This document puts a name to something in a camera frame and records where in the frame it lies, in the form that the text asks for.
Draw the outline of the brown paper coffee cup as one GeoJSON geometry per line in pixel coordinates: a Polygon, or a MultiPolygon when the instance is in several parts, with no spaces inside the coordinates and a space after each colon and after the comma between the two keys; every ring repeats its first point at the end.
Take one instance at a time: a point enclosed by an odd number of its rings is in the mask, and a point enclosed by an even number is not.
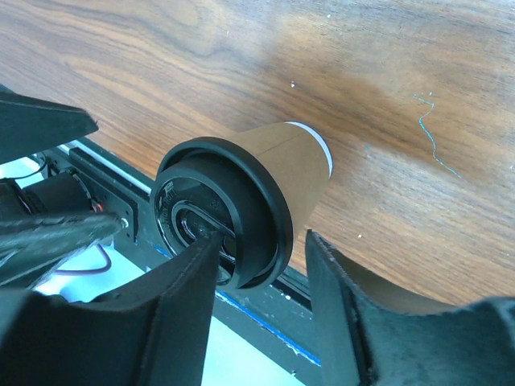
{"type": "Polygon", "coordinates": [[[307,224],[332,176],[328,144],[310,126],[286,121],[235,133],[229,140],[270,173],[290,211],[294,236],[307,224]]]}

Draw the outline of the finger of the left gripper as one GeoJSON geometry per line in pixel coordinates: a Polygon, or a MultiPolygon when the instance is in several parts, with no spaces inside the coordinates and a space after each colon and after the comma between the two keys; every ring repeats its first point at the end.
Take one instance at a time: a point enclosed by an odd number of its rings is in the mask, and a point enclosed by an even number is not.
{"type": "Polygon", "coordinates": [[[74,141],[98,131],[83,109],[23,96],[1,87],[1,162],[74,141]]]}
{"type": "Polygon", "coordinates": [[[1,280],[39,281],[63,261],[123,229],[113,214],[26,216],[1,221],[1,280]]]}

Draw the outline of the black coffee cup lid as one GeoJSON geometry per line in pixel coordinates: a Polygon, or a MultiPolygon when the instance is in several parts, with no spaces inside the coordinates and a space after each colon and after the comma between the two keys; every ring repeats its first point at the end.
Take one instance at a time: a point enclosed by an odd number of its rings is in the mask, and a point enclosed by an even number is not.
{"type": "Polygon", "coordinates": [[[256,155],[229,140],[200,137],[173,147],[159,165],[150,204],[175,255],[220,235],[217,285],[224,291],[266,287],[290,260],[294,229],[284,194],[256,155]]]}

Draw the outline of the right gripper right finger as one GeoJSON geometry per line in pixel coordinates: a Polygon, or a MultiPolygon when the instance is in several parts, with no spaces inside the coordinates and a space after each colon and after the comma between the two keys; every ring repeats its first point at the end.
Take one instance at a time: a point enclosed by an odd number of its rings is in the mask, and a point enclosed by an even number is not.
{"type": "Polygon", "coordinates": [[[453,306],[423,297],[317,232],[305,255],[323,384],[513,384],[513,298],[453,306]]]}

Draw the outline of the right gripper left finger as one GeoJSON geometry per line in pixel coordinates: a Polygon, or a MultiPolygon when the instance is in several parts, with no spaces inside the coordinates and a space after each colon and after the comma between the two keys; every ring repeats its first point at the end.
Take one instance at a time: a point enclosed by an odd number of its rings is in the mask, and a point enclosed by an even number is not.
{"type": "Polygon", "coordinates": [[[2,384],[200,384],[220,245],[201,238],[91,302],[2,291],[2,384]]]}

